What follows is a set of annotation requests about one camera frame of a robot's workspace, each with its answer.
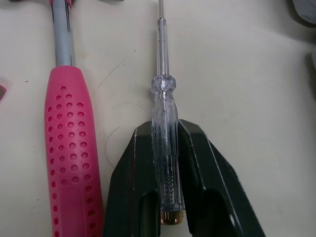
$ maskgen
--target screwdriver shaft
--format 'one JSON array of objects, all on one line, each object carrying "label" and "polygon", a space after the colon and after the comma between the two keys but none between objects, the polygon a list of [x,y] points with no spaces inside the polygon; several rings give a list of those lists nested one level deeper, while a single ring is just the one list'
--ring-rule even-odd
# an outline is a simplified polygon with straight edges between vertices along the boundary
[{"label": "screwdriver shaft", "polygon": [[55,30],[56,66],[74,66],[74,45],[70,27],[70,6],[65,0],[54,0],[52,13]]}]

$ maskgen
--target spring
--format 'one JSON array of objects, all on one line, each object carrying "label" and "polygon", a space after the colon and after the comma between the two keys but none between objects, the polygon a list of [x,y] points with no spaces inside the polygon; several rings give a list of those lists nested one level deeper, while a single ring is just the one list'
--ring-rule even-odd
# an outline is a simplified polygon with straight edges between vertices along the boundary
[{"label": "spring", "polygon": [[173,172],[171,167],[168,167],[164,180],[164,197],[166,202],[173,202],[173,187]]}]

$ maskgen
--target screwdriver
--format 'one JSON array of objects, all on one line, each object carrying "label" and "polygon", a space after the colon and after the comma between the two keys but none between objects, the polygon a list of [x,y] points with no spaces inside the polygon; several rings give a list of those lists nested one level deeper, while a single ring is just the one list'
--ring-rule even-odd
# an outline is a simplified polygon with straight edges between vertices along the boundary
[{"label": "screwdriver", "polygon": [[163,0],[159,0],[157,76],[152,80],[155,101],[152,118],[152,139],[156,174],[160,192],[160,223],[182,222],[184,201],[178,164],[178,111],[172,92],[176,80],[169,74],[166,20]]},{"label": "screwdriver", "polygon": [[103,205],[89,92],[75,67],[71,0],[50,0],[56,68],[49,77],[45,143],[53,237],[100,237]]}]

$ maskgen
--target grip hole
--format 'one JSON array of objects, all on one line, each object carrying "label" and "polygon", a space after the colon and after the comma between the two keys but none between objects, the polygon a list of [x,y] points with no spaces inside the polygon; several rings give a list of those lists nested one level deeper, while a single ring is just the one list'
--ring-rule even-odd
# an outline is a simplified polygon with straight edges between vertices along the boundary
[{"label": "grip hole", "polygon": [[89,154],[87,152],[84,152],[84,153],[81,154],[81,157],[84,158],[84,159],[88,158],[88,156],[89,156]]},{"label": "grip hole", "polygon": [[89,169],[90,168],[90,165],[88,164],[88,163],[85,163],[85,164],[83,164],[83,169]]},{"label": "grip hole", "polygon": [[69,144],[69,148],[70,148],[70,149],[74,149],[74,148],[76,148],[75,143],[71,143],[71,144]]},{"label": "grip hole", "polygon": [[88,204],[93,204],[93,202],[94,202],[93,198],[90,197],[90,198],[87,199],[87,203]]},{"label": "grip hole", "polygon": [[95,215],[95,211],[94,210],[88,211],[88,216],[94,216],[94,215]]},{"label": "grip hole", "polygon": [[85,137],[87,134],[85,132],[80,132],[80,137]]},{"label": "grip hole", "polygon": [[78,178],[78,177],[74,177],[74,178],[72,179],[72,181],[73,181],[73,183],[77,183],[77,182],[79,181],[79,178]]},{"label": "grip hole", "polygon": [[73,172],[76,172],[78,170],[78,166],[73,165],[73,166],[71,166],[70,170]]},{"label": "grip hole", "polygon": [[85,190],[86,190],[87,193],[90,193],[90,192],[92,192],[93,188],[91,186],[87,186],[85,188]]},{"label": "grip hole", "polygon": [[83,148],[86,147],[87,145],[88,145],[88,144],[87,144],[86,142],[81,142],[81,143],[80,143],[80,146],[83,147]]},{"label": "grip hole", "polygon": [[71,132],[71,133],[68,134],[68,137],[69,137],[69,138],[74,138],[74,137],[75,137],[75,134],[74,134],[73,132]]},{"label": "grip hole", "polygon": [[69,122],[69,123],[67,124],[67,126],[68,126],[68,127],[73,127],[73,126],[74,126],[74,123],[73,123],[73,122]]},{"label": "grip hole", "polygon": [[85,181],[89,181],[90,179],[91,179],[91,175],[87,174],[87,175],[84,176],[84,180]]},{"label": "grip hole", "polygon": [[71,155],[70,155],[70,159],[72,159],[72,160],[77,159],[77,155],[76,155],[76,154],[71,154]]}]

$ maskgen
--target clamp jaw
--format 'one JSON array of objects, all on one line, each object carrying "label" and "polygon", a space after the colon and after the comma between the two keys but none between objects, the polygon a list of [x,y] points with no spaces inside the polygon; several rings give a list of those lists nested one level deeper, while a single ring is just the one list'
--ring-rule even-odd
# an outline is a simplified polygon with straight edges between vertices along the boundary
[{"label": "clamp jaw", "polygon": [[[193,237],[265,237],[239,179],[202,129],[180,120],[179,168]],[[160,235],[151,124],[135,129],[111,178],[103,237]]]}]

